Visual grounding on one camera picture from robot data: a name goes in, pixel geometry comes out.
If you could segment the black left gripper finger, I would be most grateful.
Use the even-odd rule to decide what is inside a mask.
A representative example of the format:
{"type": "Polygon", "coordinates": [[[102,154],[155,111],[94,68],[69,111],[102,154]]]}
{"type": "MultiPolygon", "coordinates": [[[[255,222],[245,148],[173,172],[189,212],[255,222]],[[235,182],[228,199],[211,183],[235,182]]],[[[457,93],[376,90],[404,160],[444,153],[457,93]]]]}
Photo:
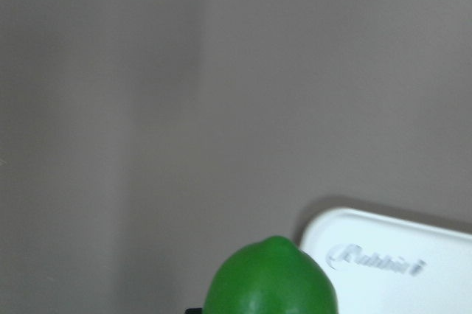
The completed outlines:
{"type": "Polygon", "coordinates": [[[202,314],[203,309],[198,307],[198,308],[188,308],[185,310],[185,314],[202,314]]]}

